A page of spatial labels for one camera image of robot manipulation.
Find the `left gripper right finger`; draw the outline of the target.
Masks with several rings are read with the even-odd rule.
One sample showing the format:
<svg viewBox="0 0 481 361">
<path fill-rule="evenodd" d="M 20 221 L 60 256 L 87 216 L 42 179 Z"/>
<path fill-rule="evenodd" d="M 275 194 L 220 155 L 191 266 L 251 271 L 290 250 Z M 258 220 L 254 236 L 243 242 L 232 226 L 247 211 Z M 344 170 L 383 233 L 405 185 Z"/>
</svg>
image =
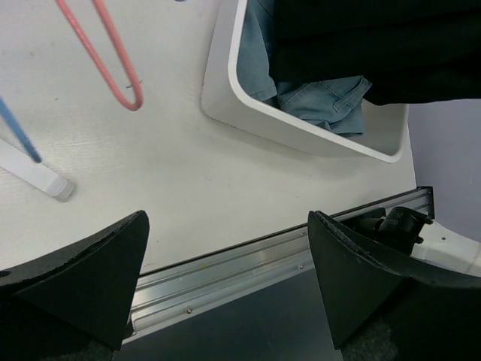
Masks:
<svg viewBox="0 0 481 361">
<path fill-rule="evenodd" d="M 338 350 L 478 350 L 480 279 L 354 232 L 320 211 L 310 251 Z"/>
</svg>

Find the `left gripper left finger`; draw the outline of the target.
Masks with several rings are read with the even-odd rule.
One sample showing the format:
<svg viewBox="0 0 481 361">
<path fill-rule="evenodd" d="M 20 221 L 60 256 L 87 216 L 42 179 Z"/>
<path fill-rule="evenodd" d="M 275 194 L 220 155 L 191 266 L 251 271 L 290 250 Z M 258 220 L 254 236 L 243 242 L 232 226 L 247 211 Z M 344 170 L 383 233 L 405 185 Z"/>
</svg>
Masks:
<svg viewBox="0 0 481 361">
<path fill-rule="evenodd" d="M 107 228 L 1 271 L 3 352 L 121 348 L 150 222 L 136 211 Z"/>
</svg>

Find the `light blue wire hanger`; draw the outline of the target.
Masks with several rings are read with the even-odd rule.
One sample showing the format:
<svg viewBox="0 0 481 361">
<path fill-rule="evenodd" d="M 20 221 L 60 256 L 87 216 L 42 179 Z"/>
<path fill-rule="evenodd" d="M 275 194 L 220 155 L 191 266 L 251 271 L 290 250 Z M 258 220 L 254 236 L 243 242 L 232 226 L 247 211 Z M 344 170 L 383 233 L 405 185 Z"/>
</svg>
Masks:
<svg viewBox="0 0 481 361">
<path fill-rule="evenodd" d="M 34 144 L 31 142 L 29 136 L 26 134 L 23 127 L 20 125 L 18 119 L 15 117 L 12 110 L 8 107 L 5 100 L 1 98 L 1 118 L 4 120 L 7 127 L 14 134 L 17 140 L 21 143 L 24 150 L 27 152 L 29 157 L 37 164 L 42 163 L 42 158 L 35 148 Z"/>
</svg>

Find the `blue denim skirt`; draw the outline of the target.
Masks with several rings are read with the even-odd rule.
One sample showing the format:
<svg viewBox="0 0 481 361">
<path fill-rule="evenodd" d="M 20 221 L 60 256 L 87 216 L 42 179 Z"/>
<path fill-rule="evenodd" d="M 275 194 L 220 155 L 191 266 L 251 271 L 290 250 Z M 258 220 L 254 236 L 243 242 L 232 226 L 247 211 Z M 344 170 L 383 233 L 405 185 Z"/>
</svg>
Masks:
<svg viewBox="0 0 481 361">
<path fill-rule="evenodd" d="M 273 15 L 273 1 L 247 2 L 237 58 L 237 78 L 245 93 L 340 136 L 363 135 L 362 99 L 371 88 L 364 77 L 298 84 L 276 81 L 269 75 L 275 47 Z"/>
</svg>

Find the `black garment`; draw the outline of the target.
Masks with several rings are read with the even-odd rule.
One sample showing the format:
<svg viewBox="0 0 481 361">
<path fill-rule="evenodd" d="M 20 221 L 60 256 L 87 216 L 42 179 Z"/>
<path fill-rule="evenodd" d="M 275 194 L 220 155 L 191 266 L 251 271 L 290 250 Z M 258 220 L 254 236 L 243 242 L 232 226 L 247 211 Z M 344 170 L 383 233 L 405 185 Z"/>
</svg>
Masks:
<svg viewBox="0 0 481 361">
<path fill-rule="evenodd" d="M 375 105 L 480 97 L 478 1 L 277 1 L 271 76 L 362 76 Z"/>
</svg>

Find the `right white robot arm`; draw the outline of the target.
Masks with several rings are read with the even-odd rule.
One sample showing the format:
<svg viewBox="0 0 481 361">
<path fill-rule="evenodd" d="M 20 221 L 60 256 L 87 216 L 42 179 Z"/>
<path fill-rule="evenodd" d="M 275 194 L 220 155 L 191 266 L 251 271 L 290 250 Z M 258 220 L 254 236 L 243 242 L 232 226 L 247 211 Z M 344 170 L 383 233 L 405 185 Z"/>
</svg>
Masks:
<svg viewBox="0 0 481 361">
<path fill-rule="evenodd" d="M 467 275 L 480 276 L 480 243 L 406 207 L 377 208 L 344 222 L 353 231 L 403 254 Z"/>
</svg>

